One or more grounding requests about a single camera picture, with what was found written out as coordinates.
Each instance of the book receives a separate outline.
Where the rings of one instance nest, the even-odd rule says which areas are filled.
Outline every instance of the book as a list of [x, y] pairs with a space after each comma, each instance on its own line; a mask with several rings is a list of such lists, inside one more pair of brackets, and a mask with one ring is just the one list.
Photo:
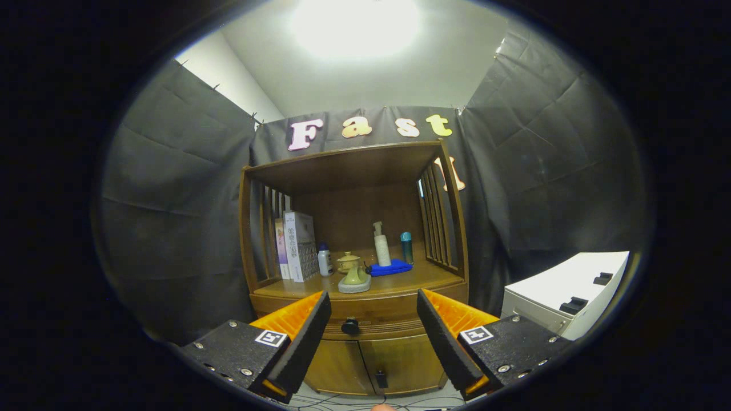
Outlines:
[[274, 220], [274, 231], [276, 234], [276, 255], [279, 262], [279, 273], [281, 279], [292, 279], [289, 275], [289, 265], [287, 264], [287, 245], [284, 239], [284, 219]]
[[312, 216], [298, 211], [284, 213], [284, 234], [289, 276], [305, 282], [317, 274], [317, 245]]

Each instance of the wooden cabinet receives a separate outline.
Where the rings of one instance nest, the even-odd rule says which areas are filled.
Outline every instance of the wooden cabinet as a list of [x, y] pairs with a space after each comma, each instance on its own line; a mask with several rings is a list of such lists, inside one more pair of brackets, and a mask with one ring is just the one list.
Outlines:
[[447, 375], [426, 335], [359, 342], [322, 340], [305, 376], [316, 391], [413, 393], [444, 387]]
[[[435, 161], [445, 165], [444, 185]], [[257, 315], [321, 290], [330, 295], [332, 315], [305, 378], [308, 385], [360, 395], [443, 386], [444, 372], [416, 313], [420, 288], [467, 302], [464, 221], [443, 141], [348, 148], [244, 167], [239, 208], [244, 275]], [[350, 251], [368, 265], [376, 263], [372, 224], [378, 221], [391, 256], [399, 258], [399, 235], [409, 231], [414, 267], [374, 277], [371, 289], [357, 294], [338, 291], [343, 278], [338, 272], [303, 283], [283, 280], [273, 222], [290, 209], [313, 217], [315, 237], [327, 242], [333, 261]], [[359, 333], [341, 330], [348, 319], [358, 321]]]
[[305, 384], [316, 391], [349, 395], [374, 395], [357, 342], [322, 340]]
[[447, 381], [426, 335], [358, 344], [368, 377], [378, 395], [441, 388]]

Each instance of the small bottle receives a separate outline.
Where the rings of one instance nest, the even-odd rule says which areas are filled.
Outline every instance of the small bottle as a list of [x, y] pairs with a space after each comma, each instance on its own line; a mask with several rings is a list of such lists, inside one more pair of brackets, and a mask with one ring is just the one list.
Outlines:
[[317, 252], [317, 264], [319, 265], [320, 275], [329, 277], [333, 275], [333, 262], [330, 260], [330, 250], [327, 249], [325, 242], [320, 243]]
[[404, 262], [406, 264], [413, 264], [414, 252], [411, 244], [411, 233], [408, 231], [401, 233], [401, 248], [404, 249]]

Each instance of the blue cloth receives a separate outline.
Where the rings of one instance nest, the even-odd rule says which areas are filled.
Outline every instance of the blue cloth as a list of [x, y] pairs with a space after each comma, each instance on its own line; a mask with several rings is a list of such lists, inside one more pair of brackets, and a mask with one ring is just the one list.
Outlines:
[[397, 274], [397, 273], [403, 273], [404, 271], [409, 271], [414, 266], [412, 264], [405, 263], [402, 260], [399, 259], [392, 259], [391, 265], [388, 267], [381, 267], [378, 264], [371, 265], [371, 276], [378, 277], [378, 276], [387, 276], [389, 274]]

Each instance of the teal bottle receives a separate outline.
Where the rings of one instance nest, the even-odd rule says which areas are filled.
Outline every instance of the teal bottle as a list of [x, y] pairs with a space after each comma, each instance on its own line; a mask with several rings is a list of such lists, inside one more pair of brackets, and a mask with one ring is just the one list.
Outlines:
[[404, 262], [407, 264], [413, 264], [414, 251], [411, 244], [411, 233], [408, 231], [401, 233], [401, 248], [404, 250]]

